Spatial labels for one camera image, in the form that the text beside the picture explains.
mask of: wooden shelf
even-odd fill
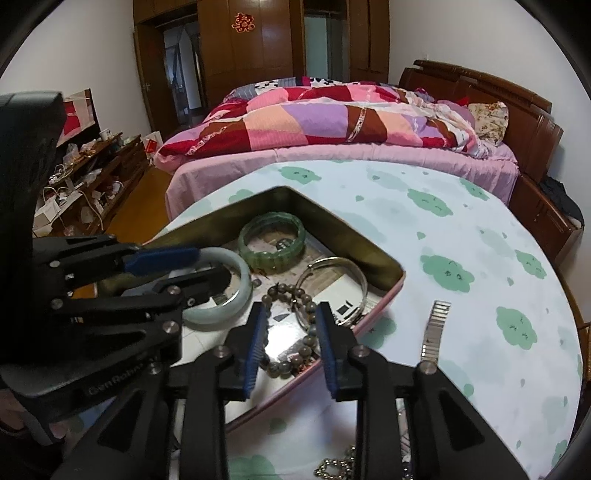
[[[59,184],[62,184],[67,179],[71,178],[71,176],[74,175],[74,173],[76,173],[78,170],[80,170],[84,165],[86,165],[91,160],[94,160],[95,158],[97,158],[107,148],[109,148],[111,145],[113,145],[119,139],[119,137],[121,137],[121,135],[123,135],[123,132],[118,133],[113,138],[110,138],[106,141],[99,141],[99,142],[95,143],[95,146],[93,148],[95,153],[93,153],[92,155],[84,155],[82,160],[80,160],[77,164],[74,165],[74,167],[72,168],[72,171],[68,174],[67,177],[62,178],[60,181],[57,181],[51,185],[48,184],[48,186],[56,188],[56,186],[58,186]]]
[[[134,137],[134,139],[126,146],[121,148],[121,150],[119,150],[116,153],[116,157],[113,160],[111,160],[106,167],[103,168],[103,170],[100,172],[100,175],[97,176],[96,180],[94,180],[94,182],[92,182],[88,186],[82,187],[82,190],[88,192],[89,194],[92,193],[93,190],[96,190],[96,188],[105,181],[105,179],[111,174],[111,172],[113,172],[113,170],[121,164],[121,160],[123,159],[123,157],[127,155],[133,148],[135,148],[135,146],[138,144],[138,140],[139,135],[137,135],[137,137]]]
[[[130,194],[131,190],[138,184],[140,178],[144,175],[147,168],[150,166],[150,162],[145,161],[142,162],[135,173],[131,176],[131,178],[123,184],[123,188],[120,192],[117,193],[115,198],[113,198],[106,206],[103,212],[100,215],[100,219],[95,218],[88,227],[86,227],[85,235],[94,235],[95,233],[100,231],[100,220],[103,220],[103,224],[107,222],[109,218],[109,214],[113,211],[115,206],[119,204],[122,200],[124,200],[127,195]]]

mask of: green jade bangle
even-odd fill
[[[287,247],[277,252],[253,252],[248,248],[248,242],[255,236],[280,227],[287,227],[297,235]],[[287,270],[295,263],[304,250],[305,240],[306,230],[298,217],[286,212],[269,212],[253,218],[242,228],[238,236],[238,252],[251,268],[275,273]]]

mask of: silver bangle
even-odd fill
[[[354,325],[363,315],[365,304],[368,301],[368,281],[365,278],[365,275],[363,274],[361,269],[355,264],[355,262],[343,257],[327,257],[321,258],[320,260],[316,260],[315,262],[312,262],[310,265],[308,265],[308,268],[304,270],[301,277],[296,282],[295,287],[301,288],[302,284],[304,283],[304,280],[306,280],[310,275],[312,275],[312,273],[314,273],[314,270],[327,267],[346,267],[351,273],[354,274],[357,281],[361,285],[361,293],[363,295],[361,303],[353,311],[353,314],[347,320],[345,320],[344,322],[337,322],[337,325],[342,325],[346,327]],[[313,315],[314,313],[306,312],[304,308],[294,308],[294,311],[295,317],[297,318],[297,321],[299,322],[300,326],[304,329],[305,332],[307,332],[308,328],[310,327],[310,321],[307,318],[307,314]]]

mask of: metal watch band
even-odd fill
[[[439,360],[439,347],[441,347],[441,335],[443,327],[452,304],[443,300],[435,300],[429,321],[423,337],[421,350],[421,362],[432,362],[437,365]]]

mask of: doorway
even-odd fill
[[[183,128],[201,123],[206,114],[206,98],[199,54],[197,21],[164,30],[166,74],[173,92],[178,122]]]
[[[349,81],[349,27],[342,1],[304,0],[306,75]]]

